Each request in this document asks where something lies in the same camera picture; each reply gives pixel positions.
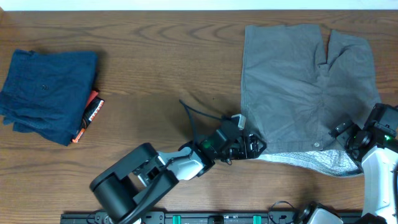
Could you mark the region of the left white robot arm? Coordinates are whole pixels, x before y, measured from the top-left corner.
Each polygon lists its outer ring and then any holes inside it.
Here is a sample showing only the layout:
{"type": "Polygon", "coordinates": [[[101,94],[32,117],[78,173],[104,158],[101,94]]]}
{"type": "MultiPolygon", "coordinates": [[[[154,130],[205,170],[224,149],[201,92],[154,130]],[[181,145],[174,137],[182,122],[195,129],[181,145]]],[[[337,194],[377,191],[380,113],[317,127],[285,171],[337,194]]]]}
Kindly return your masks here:
{"type": "Polygon", "coordinates": [[[90,190],[114,223],[134,223],[181,180],[202,176],[216,161],[256,159],[266,147],[258,135],[224,120],[213,133],[176,152],[141,144],[97,176],[90,190]]]}

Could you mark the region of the grey shorts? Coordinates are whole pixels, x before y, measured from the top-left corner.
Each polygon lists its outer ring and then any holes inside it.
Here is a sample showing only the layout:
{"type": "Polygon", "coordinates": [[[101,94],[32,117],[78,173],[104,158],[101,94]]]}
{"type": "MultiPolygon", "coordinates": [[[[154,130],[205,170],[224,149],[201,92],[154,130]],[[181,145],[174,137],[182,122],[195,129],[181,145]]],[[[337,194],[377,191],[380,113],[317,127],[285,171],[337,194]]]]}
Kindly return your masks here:
{"type": "Polygon", "coordinates": [[[324,41],[316,24],[245,28],[241,112],[267,144],[260,160],[358,176],[330,132],[363,125],[380,100],[366,39],[333,30],[324,41]]]}

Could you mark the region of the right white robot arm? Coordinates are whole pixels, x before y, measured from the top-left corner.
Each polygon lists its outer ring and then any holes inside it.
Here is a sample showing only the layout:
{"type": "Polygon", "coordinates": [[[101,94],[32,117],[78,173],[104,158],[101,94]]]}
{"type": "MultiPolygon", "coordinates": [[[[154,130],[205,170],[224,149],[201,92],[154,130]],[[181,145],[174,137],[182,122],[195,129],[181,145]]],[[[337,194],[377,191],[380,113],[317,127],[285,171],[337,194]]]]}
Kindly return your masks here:
{"type": "Polygon", "coordinates": [[[352,121],[330,136],[341,144],[364,174],[362,222],[397,223],[397,139],[377,123],[361,129],[352,121]]]}

